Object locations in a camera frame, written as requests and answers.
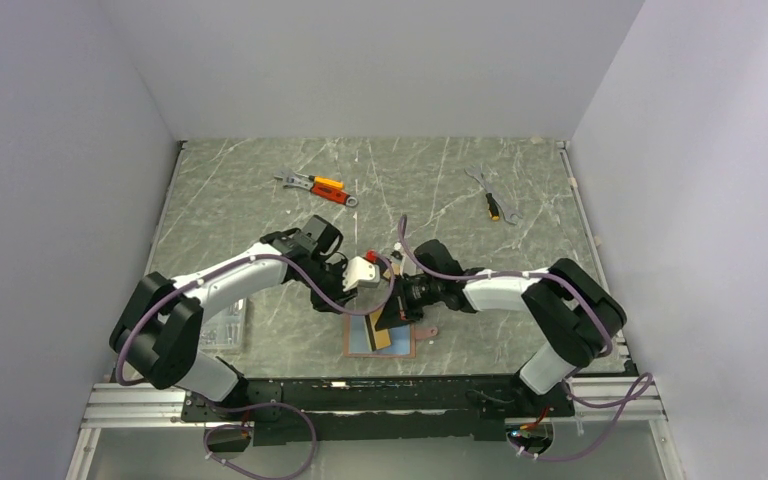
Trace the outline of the orange VIP card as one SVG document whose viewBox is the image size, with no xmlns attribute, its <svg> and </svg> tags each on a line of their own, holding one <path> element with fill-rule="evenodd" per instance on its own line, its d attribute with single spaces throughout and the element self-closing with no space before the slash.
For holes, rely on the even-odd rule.
<svg viewBox="0 0 768 480">
<path fill-rule="evenodd" d="M 392 339 L 389 330 L 377 329 L 381 315 L 382 310 L 379 309 L 364 317 L 364 331 L 367 344 L 371 352 L 377 352 L 392 346 Z"/>
</svg>

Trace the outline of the brown leather card holder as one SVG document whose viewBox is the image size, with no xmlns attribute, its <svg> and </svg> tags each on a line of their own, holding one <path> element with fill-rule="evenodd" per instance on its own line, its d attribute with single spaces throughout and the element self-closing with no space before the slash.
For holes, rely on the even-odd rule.
<svg viewBox="0 0 768 480">
<path fill-rule="evenodd" d="M 413 325 L 378 331 L 361 316 L 345 316 L 343 327 L 343 356 L 357 358 L 415 358 L 417 344 L 439 333 L 437 327 Z"/>
</svg>

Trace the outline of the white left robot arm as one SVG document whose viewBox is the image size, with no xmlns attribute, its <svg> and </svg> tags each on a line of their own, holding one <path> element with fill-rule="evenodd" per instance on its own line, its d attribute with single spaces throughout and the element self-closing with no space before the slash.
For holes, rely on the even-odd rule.
<svg viewBox="0 0 768 480">
<path fill-rule="evenodd" d="M 131 366 L 139 375 L 135 384 L 182 388 L 205 398 L 221 419 L 239 417 L 250 402 L 249 382 L 229 363 L 200 350 L 204 322 L 239 300 L 291 281 L 310 288 L 316 310 L 340 311 L 354 296 L 343 287 L 348 262 L 330 260 L 342 240 L 337 227 L 314 215 L 303 227 L 269 233 L 205 270 L 175 278 L 145 275 L 109 338 L 117 355 L 116 381 L 130 385 L 124 369 Z"/>
</svg>

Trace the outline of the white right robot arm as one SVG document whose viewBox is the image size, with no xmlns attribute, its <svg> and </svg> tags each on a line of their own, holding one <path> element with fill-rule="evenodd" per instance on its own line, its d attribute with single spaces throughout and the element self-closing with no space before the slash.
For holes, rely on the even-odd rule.
<svg viewBox="0 0 768 480">
<path fill-rule="evenodd" d="M 518 370 L 510 391 L 513 406 L 524 415 L 538 413 L 556 385 L 607 355 L 627 323 L 620 304 L 569 258 L 533 271 L 465 269 L 438 240 L 424 242 L 408 258 L 418 263 L 417 273 L 395 276 L 393 293 L 370 326 L 407 326 L 438 303 L 463 313 L 530 313 L 545 343 Z"/>
</svg>

